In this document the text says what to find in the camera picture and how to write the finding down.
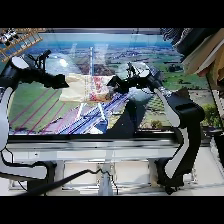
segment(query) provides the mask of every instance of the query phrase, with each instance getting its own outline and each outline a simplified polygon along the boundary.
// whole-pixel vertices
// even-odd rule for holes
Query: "sky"
[[[91,41],[91,42],[164,42],[161,35],[142,35],[142,34],[81,34],[81,33],[41,33],[45,41]]]

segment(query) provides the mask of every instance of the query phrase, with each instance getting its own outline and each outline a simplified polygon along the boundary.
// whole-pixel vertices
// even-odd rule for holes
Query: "display screen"
[[[67,101],[61,98],[61,89],[45,88],[35,82],[20,83],[8,117],[10,135],[99,134],[127,138],[136,131],[170,131],[161,100],[148,89],[132,88],[128,94],[114,94],[109,100],[100,95],[112,76],[128,77],[128,62],[159,69],[159,78],[169,90],[187,87],[191,99],[206,111],[203,130],[222,128],[206,77],[185,75],[181,55],[161,35],[43,33],[41,36],[43,41],[25,54],[36,58],[50,50],[46,72],[79,79],[73,92],[65,93]],[[91,95],[95,90],[102,97],[100,100]]]

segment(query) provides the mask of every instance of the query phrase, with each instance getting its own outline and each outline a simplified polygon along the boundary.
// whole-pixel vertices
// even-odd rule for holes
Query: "aerial field image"
[[[202,106],[205,131],[222,127],[206,77],[185,75],[181,55],[161,35],[42,33],[43,41],[25,51],[37,57],[46,50],[46,72],[57,75],[127,77],[127,63],[145,63],[161,71],[163,85],[177,91],[186,87]],[[114,94],[109,102],[61,101],[62,90],[40,83],[20,83],[9,111],[10,135],[106,134],[128,131],[167,131],[161,100],[149,90],[133,88]]]

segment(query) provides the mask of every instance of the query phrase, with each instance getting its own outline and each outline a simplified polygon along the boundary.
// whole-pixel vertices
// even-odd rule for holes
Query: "television screen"
[[[42,33],[41,36],[43,41],[22,56],[31,54],[36,58],[50,50],[46,72],[72,77],[73,89],[63,92],[40,83],[20,83],[9,112],[10,135],[99,134],[127,138],[136,131],[169,132],[171,127],[163,104],[148,89],[132,88],[128,94],[115,94],[109,100],[101,94],[100,91],[107,91],[106,84],[112,76],[128,76],[128,62],[139,69],[145,65],[159,69],[159,78],[172,91],[187,87],[191,99],[206,111],[203,130],[222,128],[206,77],[185,75],[181,55],[161,35]],[[93,96],[97,91],[98,96],[101,94],[99,99]]]

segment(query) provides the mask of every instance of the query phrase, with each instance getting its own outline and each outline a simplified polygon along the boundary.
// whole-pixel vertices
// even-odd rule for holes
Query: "tree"
[[[151,126],[153,129],[161,129],[163,127],[162,122],[159,120],[151,121]]]
[[[205,111],[205,119],[203,123],[208,126],[220,127],[220,119],[216,106],[213,104],[205,104],[202,107]]]

